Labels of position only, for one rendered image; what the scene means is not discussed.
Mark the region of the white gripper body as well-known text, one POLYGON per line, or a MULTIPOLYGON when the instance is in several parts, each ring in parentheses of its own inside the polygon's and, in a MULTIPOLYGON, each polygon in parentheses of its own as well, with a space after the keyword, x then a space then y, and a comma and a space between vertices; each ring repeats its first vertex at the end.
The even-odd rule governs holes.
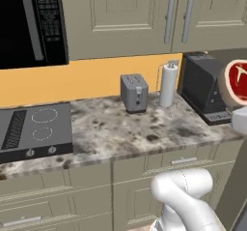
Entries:
POLYGON ((247 106, 233 112, 232 126, 234 130, 247 135, 247 106))

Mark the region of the red raw steak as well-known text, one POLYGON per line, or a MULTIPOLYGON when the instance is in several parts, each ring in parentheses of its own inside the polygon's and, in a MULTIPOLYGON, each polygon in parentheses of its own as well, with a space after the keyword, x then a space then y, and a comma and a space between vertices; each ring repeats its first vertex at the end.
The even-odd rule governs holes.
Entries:
POLYGON ((224 72, 229 106, 247 105, 247 60, 231 61, 224 72))

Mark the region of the black coffee machine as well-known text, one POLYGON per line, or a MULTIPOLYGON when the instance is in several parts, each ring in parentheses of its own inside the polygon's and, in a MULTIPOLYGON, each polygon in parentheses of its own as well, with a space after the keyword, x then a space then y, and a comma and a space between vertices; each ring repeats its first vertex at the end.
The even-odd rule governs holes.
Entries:
POLYGON ((209 126, 231 121, 218 87, 217 76, 223 69, 220 61, 204 52, 182 56, 178 93, 209 126))

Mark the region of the white paper towel roll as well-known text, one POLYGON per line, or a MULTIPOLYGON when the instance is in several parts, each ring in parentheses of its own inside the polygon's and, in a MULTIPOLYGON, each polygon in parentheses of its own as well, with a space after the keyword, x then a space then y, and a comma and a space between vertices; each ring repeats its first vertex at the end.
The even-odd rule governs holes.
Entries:
POLYGON ((178 76, 178 60, 170 60, 158 67, 154 101, 155 106, 167 108, 173 105, 178 76))

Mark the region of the narrow beige cupboard door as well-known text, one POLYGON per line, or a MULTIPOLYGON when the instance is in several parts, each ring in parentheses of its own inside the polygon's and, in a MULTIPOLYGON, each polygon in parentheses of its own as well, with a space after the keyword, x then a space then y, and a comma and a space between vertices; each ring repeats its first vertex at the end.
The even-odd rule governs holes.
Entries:
POLYGON ((173 52, 247 47, 247 0, 194 0, 187 42, 181 42, 187 0, 178 0, 173 52))

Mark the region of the grey toaster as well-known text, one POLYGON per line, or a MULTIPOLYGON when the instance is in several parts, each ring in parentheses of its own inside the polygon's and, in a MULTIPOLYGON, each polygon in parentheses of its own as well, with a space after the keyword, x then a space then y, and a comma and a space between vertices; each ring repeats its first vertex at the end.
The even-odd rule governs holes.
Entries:
POLYGON ((139 73, 121 75, 121 99, 128 113, 145 112, 149 85, 139 73))

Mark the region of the beige lower cupboard door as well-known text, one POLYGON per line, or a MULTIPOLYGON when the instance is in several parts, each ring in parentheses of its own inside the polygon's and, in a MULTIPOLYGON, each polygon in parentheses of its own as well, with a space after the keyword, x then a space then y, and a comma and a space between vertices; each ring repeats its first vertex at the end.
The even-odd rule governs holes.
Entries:
POLYGON ((125 231, 151 224, 163 205, 151 194, 151 178, 114 184, 114 231, 125 231))

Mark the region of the wide beige cupboard door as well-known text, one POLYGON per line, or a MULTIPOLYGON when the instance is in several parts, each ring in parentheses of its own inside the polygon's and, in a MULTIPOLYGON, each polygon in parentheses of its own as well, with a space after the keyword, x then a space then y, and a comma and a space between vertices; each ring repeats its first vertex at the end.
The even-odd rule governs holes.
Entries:
POLYGON ((169 53, 164 43, 169 0, 62 0, 71 60, 169 53))

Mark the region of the beige wide drawer front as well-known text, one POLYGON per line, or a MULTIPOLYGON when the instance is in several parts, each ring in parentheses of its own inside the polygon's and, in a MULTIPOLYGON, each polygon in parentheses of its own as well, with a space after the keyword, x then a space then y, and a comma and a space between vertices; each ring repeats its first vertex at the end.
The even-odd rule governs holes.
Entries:
POLYGON ((92 196, 83 193, 56 194, 45 197, 0 203, 0 224, 19 220, 22 217, 42 217, 42 220, 0 228, 3 231, 17 231, 44 227, 66 231, 112 231, 112 211, 96 203, 92 196))
POLYGON ((86 198, 111 207, 110 164, 96 164, 69 169, 59 169, 41 174, 32 174, 0 180, 0 202, 4 204, 23 201, 48 192, 75 191, 86 198))

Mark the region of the black hob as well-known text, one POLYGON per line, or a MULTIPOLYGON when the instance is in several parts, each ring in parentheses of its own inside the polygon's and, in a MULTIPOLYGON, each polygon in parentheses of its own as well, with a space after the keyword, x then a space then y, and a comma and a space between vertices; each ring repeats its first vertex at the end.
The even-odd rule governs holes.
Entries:
POLYGON ((70 103, 0 109, 0 163, 69 154, 73 151, 70 103), (57 151, 48 154, 54 146, 57 151), (28 150, 32 157, 26 157, 28 150))

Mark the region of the black microwave oven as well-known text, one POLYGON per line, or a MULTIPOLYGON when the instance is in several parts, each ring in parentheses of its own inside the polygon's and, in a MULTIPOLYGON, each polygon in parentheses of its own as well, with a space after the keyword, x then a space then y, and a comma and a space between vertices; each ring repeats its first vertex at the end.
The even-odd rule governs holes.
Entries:
POLYGON ((62 0, 32 0, 43 59, 37 61, 22 0, 0 0, 0 70, 66 65, 62 0))

